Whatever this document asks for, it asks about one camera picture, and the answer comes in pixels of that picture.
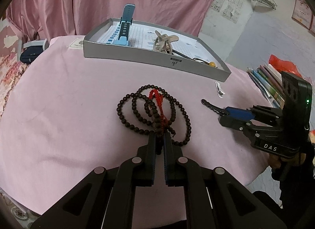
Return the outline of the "right hand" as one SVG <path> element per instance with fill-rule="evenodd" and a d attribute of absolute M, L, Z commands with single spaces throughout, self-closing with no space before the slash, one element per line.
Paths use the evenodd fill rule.
<path fill-rule="evenodd" d="M 281 167 L 281 161 L 278 156 L 269 154 L 268 164 L 272 169 L 279 169 Z"/>

